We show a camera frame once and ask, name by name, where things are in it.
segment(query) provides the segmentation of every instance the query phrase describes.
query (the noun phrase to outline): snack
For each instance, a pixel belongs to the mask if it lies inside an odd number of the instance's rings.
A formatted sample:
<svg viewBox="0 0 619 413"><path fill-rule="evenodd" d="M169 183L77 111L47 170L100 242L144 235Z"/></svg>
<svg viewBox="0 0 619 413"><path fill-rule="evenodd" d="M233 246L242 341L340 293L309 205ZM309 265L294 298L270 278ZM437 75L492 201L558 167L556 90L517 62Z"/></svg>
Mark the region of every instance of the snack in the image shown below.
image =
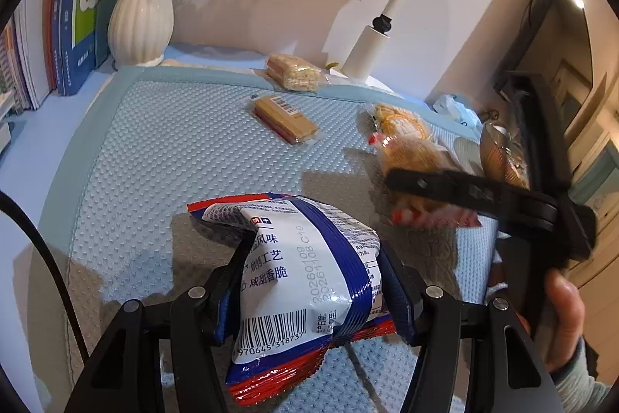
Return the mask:
<svg viewBox="0 0 619 413"><path fill-rule="evenodd" d="M268 95L255 100L254 112L290 144L301 144L318 131L314 123L280 95Z"/></svg>
<svg viewBox="0 0 619 413"><path fill-rule="evenodd" d="M273 53L268 57L266 72L286 89L316 91L323 83L323 71L301 57Z"/></svg>
<svg viewBox="0 0 619 413"><path fill-rule="evenodd" d="M301 196L241 195L188 205L202 221L255 230L240 285L226 383L242 406L312 375L326 351L395 332L371 228Z"/></svg>
<svg viewBox="0 0 619 413"><path fill-rule="evenodd" d="M415 134L373 134L369 144L378 151L378 161L384 175L394 168L425 173L459 169L447 149L432 141L420 139ZM481 226L477 213L472 210L399 191L390 190L389 195L394 205L391 213L393 224Z"/></svg>
<svg viewBox="0 0 619 413"><path fill-rule="evenodd" d="M431 130L419 114L403 108L377 104L373 112L376 131L385 135L414 135L428 141Z"/></svg>

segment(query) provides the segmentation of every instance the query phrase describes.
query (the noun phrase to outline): gray sleeve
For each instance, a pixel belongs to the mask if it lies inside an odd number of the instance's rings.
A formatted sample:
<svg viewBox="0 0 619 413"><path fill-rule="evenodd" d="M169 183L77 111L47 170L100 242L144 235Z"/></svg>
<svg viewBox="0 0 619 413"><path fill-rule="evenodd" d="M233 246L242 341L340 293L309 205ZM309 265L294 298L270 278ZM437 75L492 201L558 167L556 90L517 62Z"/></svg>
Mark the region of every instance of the gray sleeve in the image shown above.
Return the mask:
<svg viewBox="0 0 619 413"><path fill-rule="evenodd" d="M571 361L552 377L565 413L594 412L610 390L609 386L589 376L582 338Z"/></svg>

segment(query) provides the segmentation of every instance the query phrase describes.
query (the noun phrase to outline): white vase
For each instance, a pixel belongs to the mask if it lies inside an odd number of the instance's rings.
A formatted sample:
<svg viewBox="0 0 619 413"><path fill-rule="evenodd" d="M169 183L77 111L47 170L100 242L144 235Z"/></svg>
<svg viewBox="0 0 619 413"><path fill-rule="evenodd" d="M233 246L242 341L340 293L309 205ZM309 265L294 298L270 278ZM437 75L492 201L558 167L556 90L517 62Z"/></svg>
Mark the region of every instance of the white vase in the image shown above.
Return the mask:
<svg viewBox="0 0 619 413"><path fill-rule="evenodd" d="M118 0L108 28L116 66L160 63L173 28L172 0Z"/></svg>

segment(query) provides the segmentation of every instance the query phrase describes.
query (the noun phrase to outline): barcode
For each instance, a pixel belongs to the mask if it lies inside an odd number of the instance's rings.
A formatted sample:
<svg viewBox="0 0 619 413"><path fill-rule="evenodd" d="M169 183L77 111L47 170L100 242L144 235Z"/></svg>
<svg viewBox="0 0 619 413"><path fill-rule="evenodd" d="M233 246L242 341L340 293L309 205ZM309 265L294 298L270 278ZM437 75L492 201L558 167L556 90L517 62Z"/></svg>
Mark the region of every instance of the barcode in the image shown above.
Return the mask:
<svg viewBox="0 0 619 413"><path fill-rule="evenodd" d="M290 114L290 116L294 116L295 114L299 114L299 111L297 111L294 107L292 107L289 103L287 103L283 98L281 97L270 97L271 100L273 100L273 102L275 104L277 104L278 106L280 106L284 111L286 111L288 114Z"/></svg>
<svg viewBox="0 0 619 413"><path fill-rule="evenodd" d="M250 317L241 322L239 348L275 345L287 338L305 334L306 310L289 311L263 317Z"/></svg>

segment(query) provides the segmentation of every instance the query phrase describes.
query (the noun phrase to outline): hand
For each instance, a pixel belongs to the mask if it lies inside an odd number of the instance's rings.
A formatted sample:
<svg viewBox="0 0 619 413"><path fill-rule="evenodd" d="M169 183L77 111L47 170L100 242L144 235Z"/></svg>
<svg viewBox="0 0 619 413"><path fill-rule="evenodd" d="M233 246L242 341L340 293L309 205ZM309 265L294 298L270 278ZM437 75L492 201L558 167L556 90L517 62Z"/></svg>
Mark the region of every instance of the hand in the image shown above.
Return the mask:
<svg viewBox="0 0 619 413"><path fill-rule="evenodd" d="M544 363L548 372L552 373L565 366L576 351L578 340L583 335L584 303L576 286L563 277L559 270L552 269L546 273L544 289L559 319L555 339L550 344ZM527 320L517 315L527 332L530 332Z"/></svg>

